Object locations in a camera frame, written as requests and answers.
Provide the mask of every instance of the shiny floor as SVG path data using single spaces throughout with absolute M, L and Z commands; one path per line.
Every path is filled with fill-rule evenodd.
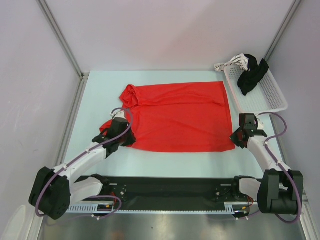
M 83 217 L 59 225 L 46 220 L 38 240 L 305 240 L 300 223 L 285 224 L 274 215 L 258 214 L 249 220 L 230 215 L 115 214 L 94 220 Z

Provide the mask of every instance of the light blue tabletop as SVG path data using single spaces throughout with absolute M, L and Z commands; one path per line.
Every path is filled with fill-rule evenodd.
M 224 81 L 228 94 L 232 127 L 239 127 L 239 116 L 223 72 L 214 71 L 92 71 L 89 75 L 65 162 L 83 152 L 97 136 L 99 128 L 110 120 L 110 112 L 122 106 L 119 96 L 128 84 L 135 86 Z M 268 136 L 274 135 L 269 116 L 260 118 Z M 276 140 L 271 147 L 280 158 Z M 236 147 L 226 152 L 158 153 L 121 147 L 110 157 L 91 168 L 86 175 L 173 178 L 262 178 L 257 160 L 247 150 Z

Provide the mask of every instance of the plastic basket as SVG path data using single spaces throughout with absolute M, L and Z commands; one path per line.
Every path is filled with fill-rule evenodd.
M 238 65 L 230 65 L 224 68 L 224 73 L 240 113 L 276 113 L 288 108 L 288 103 L 270 70 L 246 96 L 237 85 L 243 70 Z

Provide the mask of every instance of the red cloth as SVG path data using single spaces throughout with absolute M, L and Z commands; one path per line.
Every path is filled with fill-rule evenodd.
M 135 149 L 163 153 L 223 152 L 232 121 L 224 83 L 128 85 L 120 96 L 133 114 Z M 108 128 L 106 122 L 100 131 Z

